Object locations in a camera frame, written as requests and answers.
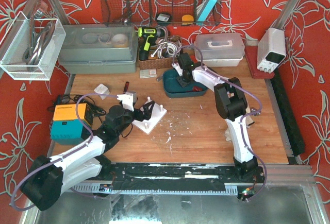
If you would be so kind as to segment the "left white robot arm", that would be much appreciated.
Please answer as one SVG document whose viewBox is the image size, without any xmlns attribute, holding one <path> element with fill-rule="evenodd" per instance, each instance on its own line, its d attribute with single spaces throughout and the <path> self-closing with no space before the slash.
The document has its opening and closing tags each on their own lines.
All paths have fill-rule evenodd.
<svg viewBox="0 0 330 224">
<path fill-rule="evenodd" d="M 155 103 L 145 103 L 132 110 L 122 105 L 109 109 L 102 125 L 84 142 L 53 157 L 39 156 L 30 167 L 21 192 L 41 211 L 49 209 L 60 195 L 76 184 L 98 176 L 107 166 L 104 153 L 118 141 L 135 120 L 149 120 Z"/>
</svg>

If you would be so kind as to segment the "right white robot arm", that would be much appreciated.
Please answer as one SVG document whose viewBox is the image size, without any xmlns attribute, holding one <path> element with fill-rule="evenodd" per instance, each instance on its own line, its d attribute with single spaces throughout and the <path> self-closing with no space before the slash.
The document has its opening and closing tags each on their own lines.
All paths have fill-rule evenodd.
<svg viewBox="0 0 330 224">
<path fill-rule="evenodd" d="M 239 79 L 223 77 L 199 62 L 194 63 L 187 53 L 180 54 L 172 66 L 182 87 L 196 81 L 214 92 L 217 112 L 226 121 L 233 142 L 237 177 L 250 176 L 258 162 L 250 145 L 246 127 L 248 102 Z"/>
</svg>

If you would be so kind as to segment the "white timer switch box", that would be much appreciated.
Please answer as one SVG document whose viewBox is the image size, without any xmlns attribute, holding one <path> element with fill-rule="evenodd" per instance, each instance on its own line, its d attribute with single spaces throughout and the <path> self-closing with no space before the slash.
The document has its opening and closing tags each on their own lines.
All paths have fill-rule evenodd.
<svg viewBox="0 0 330 224">
<path fill-rule="evenodd" d="M 225 130 L 224 136 L 225 136 L 226 141 L 228 141 L 228 142 L 233 141 L 232 135 L 231 135 L 230 130 L 228 128 Z"/>
</svg>

